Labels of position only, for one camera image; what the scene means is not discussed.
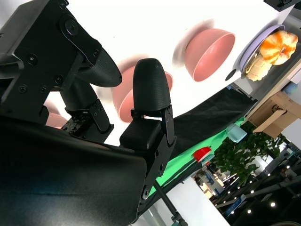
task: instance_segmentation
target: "black tripod stand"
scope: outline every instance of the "black tripod stand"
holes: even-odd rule
[[[175,206],[172,204],[168,196],[164,193],[161,186],[158,184],[157,181],[154,183],[154,187],[159,194],[159,196],[162,198],[163,202],[169,209],[169,211],[172,213],[173,217],[171,218],[174,222],[173,226],[188,226],[186,221],[182,218],[182,216],[179,214]]]

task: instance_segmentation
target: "green cloth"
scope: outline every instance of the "green cloth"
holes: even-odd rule
[[[240,126],[244,122],[244,120],[245,119],[242,117],[235,124]],[[177,171],[179,171],[180,168],[182,168],[185,164],[190,162],[193,159],[192,154],[196,150],[198,150],[202,147],[211,146],[211,149],[212,149],[211,154],[214,154],[215,150],[218,149],[218,147],[222,144],[222,142],[224,141],[224,139],[226,139],[226,137],[227,137],[227,132],[224,129],[223,131],[219,132],[218,134],[198,143],[197,145],[194,145],[193,147],[189,148],[182,154],[180,154],[177,157],[175,157],[174,159],[170,160],[166,166],[163,176],[160,178],[157,178],[157,182],[160,185],[164,184],[170,177],[172,177]],[[152,195],[155,191],[156,191],[156,189],[153,187],[150,191],[150,195]]]

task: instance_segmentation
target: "red cup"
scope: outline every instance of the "red cup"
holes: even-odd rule
[[[210,77],[227,59],[235,43],[235,35],[220,29],[197,34],[185,51],[185,66],[194,81]]]
[[[192,156],[197,160],[197,162],[202,161],[205,157],[207,157],[211,152],[210,147],[203,147],[201,149],[198,149],[195,153],[192,154]]]

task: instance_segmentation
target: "light blue cup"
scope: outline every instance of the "light blue cup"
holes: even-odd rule
[[[226,132],[229,139],[235,143],[238,143],[246,136],[246,132],[234,123],[226,128]]]

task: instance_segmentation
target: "orange pumpkin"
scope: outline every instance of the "orange pumpkin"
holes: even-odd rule
[[[295,52],[298,36],[286,31],[278,31],[267,37],[260,46],[263,59],[273,65],[281,65]]]

